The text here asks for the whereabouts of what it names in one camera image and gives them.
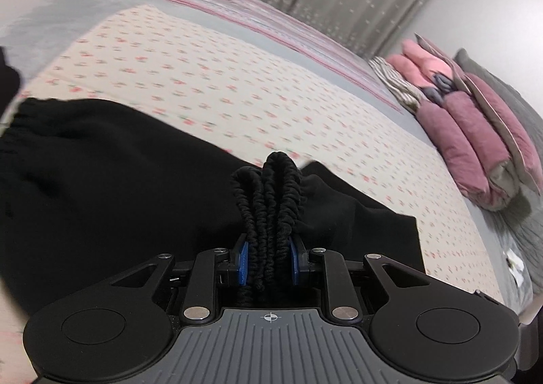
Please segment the black pants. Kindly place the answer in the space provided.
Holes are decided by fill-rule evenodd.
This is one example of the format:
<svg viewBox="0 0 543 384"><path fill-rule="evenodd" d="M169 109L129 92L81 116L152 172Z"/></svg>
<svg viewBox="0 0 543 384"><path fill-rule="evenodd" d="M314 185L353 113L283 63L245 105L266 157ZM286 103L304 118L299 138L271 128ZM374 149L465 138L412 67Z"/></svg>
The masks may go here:
<svg viewBox="0 0 543 384"><path fill-rule="evenodd" d="M252 165L104 100L30 98L1 136L1 276L27 314L159 253L191 260L240 238L258 299L292 282L292 238L424 267L415 218L320 162Z"/></svg>

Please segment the cherry print bed sheet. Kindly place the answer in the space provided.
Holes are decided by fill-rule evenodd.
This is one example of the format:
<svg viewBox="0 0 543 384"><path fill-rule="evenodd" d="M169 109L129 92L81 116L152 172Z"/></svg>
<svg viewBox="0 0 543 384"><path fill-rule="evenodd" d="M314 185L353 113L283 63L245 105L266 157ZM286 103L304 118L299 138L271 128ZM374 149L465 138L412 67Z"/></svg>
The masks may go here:
<svg viewBox="0 0 543 384"><path fill-rule="evenodd" d="M173 17L142 4L79 30L18 92L2 116L1 136L30 98L125 105L256 166L273 152L285 153L297 166L320 162L388 209L415 218L424 267L405 266L425 279L408 279L398 269L404 264L390 258L392 275L412 302L431 283L456 297L503 297L465 198L433 145L308 68L204 26L199 18ZM191 266L211 275L214 264L229 264L234 247L205 250L191 260L159 253L33 314L6 290L26 318L87 334L92 348L110 341L100 361L117 362L134 348L151 364L186 323L181 292ZM309 274L300 286L292 280L258 299L237 284L221 290L209 309L216 316L235 307L294 307L304 315L293 321L230 319L233 333L217 337L206 329L191 332L179 379L274 383L303 372L312 383L357 379L344 370L356 357L350 335L323 330L294 337L318 314L331 315L323 267L330 257L344 258L323 247L305 248ZM195 371L187 370L191 363Z"/></svg>

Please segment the striped beige folded cloth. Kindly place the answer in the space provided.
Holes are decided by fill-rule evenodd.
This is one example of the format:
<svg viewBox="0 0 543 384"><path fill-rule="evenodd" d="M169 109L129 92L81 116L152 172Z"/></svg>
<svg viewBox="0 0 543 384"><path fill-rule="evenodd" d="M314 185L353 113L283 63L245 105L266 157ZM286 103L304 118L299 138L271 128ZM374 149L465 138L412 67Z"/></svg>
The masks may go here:
<svg viewBox="0 0 543 384"><path fill-rule="evenodd" d="M384 58L375 57L368 61L376 76L383 82L389 92L411 114L416 114L420 103L425 99L423 92L408 82Z"/></svg>

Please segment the mauve pink folded quilt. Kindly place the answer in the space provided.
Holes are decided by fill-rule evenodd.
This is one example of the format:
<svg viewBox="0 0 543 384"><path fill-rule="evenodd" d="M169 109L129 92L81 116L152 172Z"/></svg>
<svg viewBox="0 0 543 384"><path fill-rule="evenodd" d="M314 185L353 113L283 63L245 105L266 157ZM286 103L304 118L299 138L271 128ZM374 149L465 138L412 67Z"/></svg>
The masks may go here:
<svg viewBox="0 0 543 384"><path fill-rule="evenodd" d="M488 210L504 209L521 186L542 194L542 162L534 138L489 74L470 72L428 39L417 43L447 63L456 90L427 97L417 121L441 152L460 192Z"/></svg>

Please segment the light pink folded blanket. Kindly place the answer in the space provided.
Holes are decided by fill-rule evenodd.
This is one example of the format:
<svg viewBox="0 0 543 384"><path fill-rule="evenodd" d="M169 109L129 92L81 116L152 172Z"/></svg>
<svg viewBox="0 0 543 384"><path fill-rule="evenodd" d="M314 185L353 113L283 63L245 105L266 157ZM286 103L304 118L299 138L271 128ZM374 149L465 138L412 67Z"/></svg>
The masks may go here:
<svg viewBox="0 0 543 384"><path fill-rule="evenodd" d="M412 39L403 40L401 53L388 55L386 61L420 89L434 87L445 94L456 90L451 67Z"/></svg>

